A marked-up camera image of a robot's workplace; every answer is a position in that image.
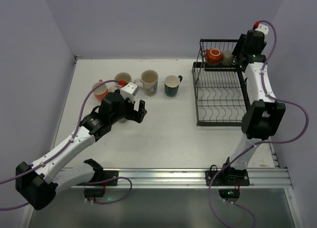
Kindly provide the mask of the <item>beige mug shelf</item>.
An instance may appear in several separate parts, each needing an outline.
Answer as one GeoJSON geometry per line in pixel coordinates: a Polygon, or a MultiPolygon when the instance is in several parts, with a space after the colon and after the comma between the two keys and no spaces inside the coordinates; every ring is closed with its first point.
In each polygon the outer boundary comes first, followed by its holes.
{"type": "Polygon", "coordinates": [[[225,66],[231,66],[233,65],[234,62],[234,56],[232,55],[232,51],[230,50],[225,50],[222,53],[222,61],[221,63],[225,66]]]}

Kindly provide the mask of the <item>orange round mug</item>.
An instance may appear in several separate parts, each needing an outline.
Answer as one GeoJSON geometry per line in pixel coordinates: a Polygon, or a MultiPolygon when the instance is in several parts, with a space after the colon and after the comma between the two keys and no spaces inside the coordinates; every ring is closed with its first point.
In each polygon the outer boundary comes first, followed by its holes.
{"type": "Polygon", "coordinates": [[[218,65],[223,58],[222,52],[217,48],[203,50],[201,56],[205,58],[206,63],[211,66],[218,65]]]}

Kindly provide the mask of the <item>salmon orange mug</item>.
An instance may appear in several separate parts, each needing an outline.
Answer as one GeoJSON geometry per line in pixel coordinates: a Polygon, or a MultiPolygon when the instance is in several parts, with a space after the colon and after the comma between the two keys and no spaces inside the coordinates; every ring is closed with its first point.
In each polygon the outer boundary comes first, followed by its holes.
{"type": "Polygon", "coordinates": [[[103,80],[99,80],[92,86],[94,97],[101,102],[104,97],[108,94],[108,88],[106,84],[103,84],[103,80]]]}

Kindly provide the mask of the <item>cream floral mug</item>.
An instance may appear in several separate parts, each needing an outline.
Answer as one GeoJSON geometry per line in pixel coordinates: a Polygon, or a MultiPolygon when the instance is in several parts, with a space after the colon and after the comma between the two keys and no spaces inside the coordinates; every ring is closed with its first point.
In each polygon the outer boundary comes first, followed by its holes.
{"type": "MultiPolygon", "coordinates": [[[[117,75],[114,76],[114,79],[115,79],[115,80],[118,80],[118,81],[122,80],[122,81],[124,81],[125,83],[128,83],[128,82],[131,82],[131,81],[132,81],[131,75],[130,75],[129,73],[126,73],[126,72],[118,73],[117,75]]],[[[119,85],[119,83],[115,83],[113,86],[111,86],[111,87],[109,88],[109,91],[110,91],[110,92],[114,92],[115,90],[119,90],[119,89],[121,89],[121,88],[122,88],[122,86],[119,85]]]]}

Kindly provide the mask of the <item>tall floral white mug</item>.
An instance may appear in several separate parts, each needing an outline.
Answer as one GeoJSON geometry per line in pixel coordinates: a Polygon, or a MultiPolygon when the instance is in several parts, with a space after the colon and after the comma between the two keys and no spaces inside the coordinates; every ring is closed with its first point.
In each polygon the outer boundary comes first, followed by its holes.
{"type": "Polygon", "coordinates": [[[141,74],[139,79],[135,79],[133,83],[142,83],[142,89],[147,96],[155,96],[158,89],[158,73],[154,70],[146,70],[141,74]]]}

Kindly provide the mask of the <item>dark teal mug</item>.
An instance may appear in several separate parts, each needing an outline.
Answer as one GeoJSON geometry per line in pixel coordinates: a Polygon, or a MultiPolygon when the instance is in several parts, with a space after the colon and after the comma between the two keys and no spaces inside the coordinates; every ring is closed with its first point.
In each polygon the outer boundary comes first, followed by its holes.
{"type": "Polygon", "coordinates": [[[164,80],[164,91],[165,94],[169,97],[174,97],[176,96],[179,85],[182,82],[183,77],[181,75],[179,76],[174,76],[170,75],[167,76],[166,79],[164,80]]]}

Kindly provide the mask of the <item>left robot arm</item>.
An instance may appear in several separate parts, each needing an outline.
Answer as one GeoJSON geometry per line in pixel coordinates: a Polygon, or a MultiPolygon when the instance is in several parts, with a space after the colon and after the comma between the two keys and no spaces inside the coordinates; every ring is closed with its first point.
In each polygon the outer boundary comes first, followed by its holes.
{"type": "Polygon", "coordinates": [[[69,171],[64,166],[84,149],[111,131],[121,119],[141,123],[147,114],[146,103],[135,110],[134,93],[116,90],[104,97],[90,114],[79,118],[75,130],[46,155],[30,164],[21,162],[15,169],[15,189],[35,210],[48,206],[55,196],[81,183],[98,184],[103,169],[93,159],[85,160],[69,171]]]}

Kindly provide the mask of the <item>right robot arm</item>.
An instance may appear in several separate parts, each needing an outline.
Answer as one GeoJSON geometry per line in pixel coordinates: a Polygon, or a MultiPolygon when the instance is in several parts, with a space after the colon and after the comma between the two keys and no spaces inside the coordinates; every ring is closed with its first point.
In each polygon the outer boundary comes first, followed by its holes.
{"type": "Polygon", "coordinates": [[[262,54],[266,46],[268,26],[260,25],[247,34],[242,34],[233,51],[249,80],[253,102],[242,118],[242,137],[234,151],[223,165],[219,175],[227,183],[237,183],[247,177],[247,167],[260,142],[273,136],[286,111],[284,103],[278,102],[272,92],[265,66],[266,57],[262,54]]]}

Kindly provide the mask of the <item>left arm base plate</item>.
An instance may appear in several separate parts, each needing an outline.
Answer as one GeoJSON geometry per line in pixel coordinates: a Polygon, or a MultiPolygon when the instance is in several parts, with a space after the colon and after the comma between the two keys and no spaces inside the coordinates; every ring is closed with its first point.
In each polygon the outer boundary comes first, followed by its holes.
{"type": "MultiPolygon", "coordinates": [[[[119,175],[119,171],[117,171],[117,170],[106,170],[106,171],[102,172],[100,181],[114,179],[114,178],[117,178],[118,175],[119,175]]],[[[103,187],[106,187],[106,186],[117,186],[117,179],[109,181],[109,182],[104,182],[102,184],[102,186],[103,187]]]]}

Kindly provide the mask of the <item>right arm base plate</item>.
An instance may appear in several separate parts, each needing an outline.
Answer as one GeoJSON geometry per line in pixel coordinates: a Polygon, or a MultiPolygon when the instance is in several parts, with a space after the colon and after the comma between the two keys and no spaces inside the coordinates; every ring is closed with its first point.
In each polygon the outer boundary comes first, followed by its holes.
{"type": "MultiPolygon", "coordinates": [[[[206,185],[209,186],[210,181],[218,172],[216,165],[211,165],[209,170],[205,171],[206,185]]],[[[212,186],[249,186],[250,180],[246,169],[237,170],[229,166],[220,172],[212,182],[212,186]]]]}

